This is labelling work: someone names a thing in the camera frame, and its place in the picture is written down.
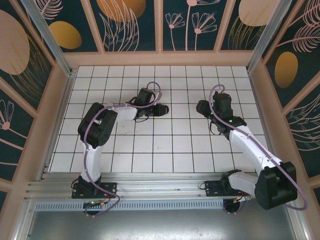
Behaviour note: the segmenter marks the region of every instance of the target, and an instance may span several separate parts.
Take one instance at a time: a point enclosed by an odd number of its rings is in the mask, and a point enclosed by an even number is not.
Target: black grid line
[[[93,69],[92,69],[91,78],[90,78],[90,83],[89,83],[89,89],[90,89],[90,85],[91,85],[91,81],[92,81],[92,76],[93,76],[93,74],[94,74],[94,70],[95,70],[95,67],[93,67]],[[85,104],[84,104],[82,116],[85,114],[87,99],[88,99],[88,95],[89,95],[89,89],[88,89],[88,93],[87,93],[87,95],[86,95],[86,99],[85,99]],[[74,153],[73,153],[73,156],[72,156],[71,165],[70,165],[70,169],[69,169],[70,172],[71,172],[72,164],[74,163],[74,158],[75,158],[75,154],[76,154],[76,148],[77,148],[78,140],[80,140],[79,137],[77,137],[76,140],[75,140]]]
[[[204,83],[204,77],[202,74],[202,67],[200,67],[201,70],[201,78],[202,78],[202,86],[203,86],[203,93],[204,93],[204,98],[206,98],[206,91],[205,91],[205,83]],[[211,147],[211,155],[212,155],[212,163],[213,163],[213,172],[216,172],[215,169],[215,160],[214,160],[214,150],[213,150],[213,146],[212,146],[212,141],[211,141],[211,136],[210,136],[210,125],[208,124],[208,130],[209,130],[209,139],[210,139],[210,147]]]
[[[185,69],[185,77],[187,79],[187,76],[188,76],[187,75],[187,67],[184,66],[184,69]],[[187,95],[187,98],[188,98],[188,108],[190,108],[188,81],[186,82],[186,95]],[[193,147],[193,143],[192,143],[192,128],[191,128],[190,110],[189,110],[189,123],[190,123],[190,140],[191,140],[192,165],[193,165],[193,172],[195,172],[195,158],[194,158],[194,154],[193,154],[194,153],[194,147]]]
[[[125,67],[123,67],[121,89],[122,89],[122,85],[123,85],[123,83],[124,83],[124,75],[125,75]],[[120,91],[119,101],[121,101],[121,93],[122,93],[122,90]],[[110,173],[112,173],[112,167],[113,167],[113,164],[114,164],[115,147],[116,147],[116,139],[117,139],[117,129],[118,129],[118,123],[117,123],[116,126],[115,126],[115,136],[114,136],[114,143],[113,143],[113,153],[112,153]]]

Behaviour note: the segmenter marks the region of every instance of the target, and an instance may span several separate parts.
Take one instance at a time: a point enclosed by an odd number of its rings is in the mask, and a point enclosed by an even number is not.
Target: robotic arm
[[[238,131],[223,124],[212,113],[209,102],[201,100],[196,106],[198,113],[211,120],[220,134],[223,134],[232,144],[240,148],[247,156],[258,176],[253,176],[241,170],[231,170],[222,174],[221,184],[225,193],[231,190],[241,190],[256,198],[257,202],[266,210],[293,201],[298,197],[297,189],[283,175],[283,173],[266,156],[266,153],[285,170],[285,172],[296,181],[296,168],[291,162],[282,162],[265,147],[259,148],[249,137],[248,133],[256,142],[258,140],[252,135],[246,122],[239,116],[233,115],[231,109],[231,97],[226,93],[217,91],[212,97],[213,109],[216,115],[224,122],[242,130]]]
[[[159,100],[161,98],[161,92],[153,92],[143,87],[139,91],[138,96],[132,98],[127,104],[113,106],[98,115],[86,137],[88,149],[85,143],[83,143],[84,153],[87,152],[86,169],[85,167],[82,168],[78,183],[75,183],[75,187],[73,187],[72,198],[101,198],[101,191],[92,184],[88,175],[96,185],[103,187],[100,170],[103,145],[109,140],[115,123],[136,120],[142,116],[159,117],[169,112],[169,107],[166,105],[159,103],[150,104],[152,97],[154,99],[153,101]],[[85,133],[90,122],[92,122],[95,115],[104,107],[105,106],[98,102],[94,103],[81,121],[78,127],[78,133],[82,142],[84,142]]]

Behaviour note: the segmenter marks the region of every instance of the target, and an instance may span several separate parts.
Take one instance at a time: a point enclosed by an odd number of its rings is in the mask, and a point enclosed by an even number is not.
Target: grid mat
[[[198,101],[208,100],[214,85],[225,85],[233,114],[244,118],[267,147],[244,66],[80,66],[48,171],[81,172],[84,149],[77,129],[90,106],[95,102],[123,104],[151,81],[159,83],[159,103],[169,106],[169,113],[144,122],[117,123],[103,147],[101,172],[255,172],[242,151],[217,135],[214,125],[216,135],[212,134],[209,121],[196,111]]]

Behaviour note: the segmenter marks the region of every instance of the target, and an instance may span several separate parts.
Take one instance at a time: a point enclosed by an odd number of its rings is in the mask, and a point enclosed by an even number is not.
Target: black bracket
[[[226,193],[220,180],[205,181],[204,186],[205,186],[205,195],[207,197],[241,196],[243,193],[240,190],[234,190],[234,189]]]
[[[111,193],[116,194],[117,193],[117,183],[116,182],[101,182],[99,186]],[[73,199],[105,199],[106,193],[103,191],[98,190],[96,194],[94,194],[92,191],[86,191],[84,190],[83,186],[79,183],[75,183],[73,185],[72,190],[72,196]],[[114,199],[115,196],[110,195],[109,197],[111,199]]]

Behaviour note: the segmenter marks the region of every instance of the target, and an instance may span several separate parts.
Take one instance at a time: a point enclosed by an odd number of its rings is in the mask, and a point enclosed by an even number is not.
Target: purple cable
[[[161,93],[161,88],[160,88],[160,85],[155,82],[155,81],[151,81],[147,84],[146,88],[148,88],[148,86],[150,84],[155,84],[157,85],[157,87],[159,88],[159,95],[157,98],[154,99],[154,101],[146,106],[135,106],[135,105],[130,105],[129,103],[126,103],[126,104],[120,104],[120,105],[117,105],[117,106],[106,106],[104,108],[102,108],[101,110],[99,110],[96,115],[93,117],[93,119],[91,120],[91,122],[89,123],[85,133],[84,133],[84,137],[83,137],[83,142],[84,142],[84,145],[85,145],[85,153],[84,153],[84,170],[85,170],[85,174],[86,176],[88,177],[90,183],[92,183],[93,186],[95,186],[97,189],[99,189],[100,191],[108,194],[108,195],[112,195],[112,196],[115,196],[118,198],[118,200],[112,204],[108,209],[104,210],[104,211],[100,211],[98,212],[96,215],[89,215],[87,210],[90,206],[87,206],[84,210],[85,214],[87,217],[91,217],[91,218],[95,218],[95,217],[99,217],[99,216],[102,216],[104,214],[106,214],[107,212],[110,211],[110,209],[114,208],[120,201],[120,196],[113,193],[113,192],[110,192],[110,191],[107,191],[105,189],[103,189],[102,187],[100,187],[99,185],[97,185],[91,178],[91,176],[89,175],[88,173],[88,168],[87,168],[87,156],[88,156],[88,150],[89,150],[89,145],[87,143],[87,137],[88,137],[88,133],[89,133],[89,130],[91,128],[91,126],[94,124],[95,120],[97,119],[97,117],[103,112],[103,111],[106,111],[106,110],[109,110],[109,109],[117,109],[117,108],[122,108],[122,107],[128,107],[128,106],[132,106],[134,108],[137,108],[137,109],[143,109],[143,108],[148,108],[148,107],[151,107],[152,105],[156,104],[157,101],[159,101],[161,99],[161,96],[162,96],[162,93]]]
[[[222,84],[217,84],[215,85],[211,91],[210,91],[210,95],[209,95],[209,99],[212,100],[213,99],[213,92],[214,90],[217,88],[217,87],[222,87],[222,90],[221,92],[223,93],[224,90],[226,89],[224,85]],[[302,189],[298,186],[298,184],[292,179],[292,177],[289,176],[288,173],[286,173],[286,171],[275,161],[273,160],[273,158],[270,156],[270,154],[261,146],[261,144],[255,140],[251,135],[250,133],[248,132],[245,132],[237,127],[234,127],[232,125],[230,125],[229,123],[223,121],[221,118],[218,117],[218,115],[215,113],[214,111],[214,108],[212,106],[212,104],[209,104],[210,106],[210,110],[211,112],[213,113],[214,117],[216,119],[218,119],[221,123],[223,123],[224,125],[226,125],[227,127],[233,129],[233,130],[236,130],[240,133],[242,133],[243,135],[247,136],[265,155],[266,157],[283,173],[283,175],[285,175],[285,177],[293,184],[293,186],[299,191],[299,193],[301,194],[302,198],[303,198],[303,201],[304,201],[304,206],[303,207],[295,207],[295,206],[291,206],[291,205],[288,205],[288,204],[285,204],[285,206],[287,208],[290,208],[290,209],[294,209],[294,210],[298,210],[298,211],[303,211],[303,210],[306,210],[308,208],[308,200],[307,200],[307,197],[305,196],[305,194],[303,193]]]

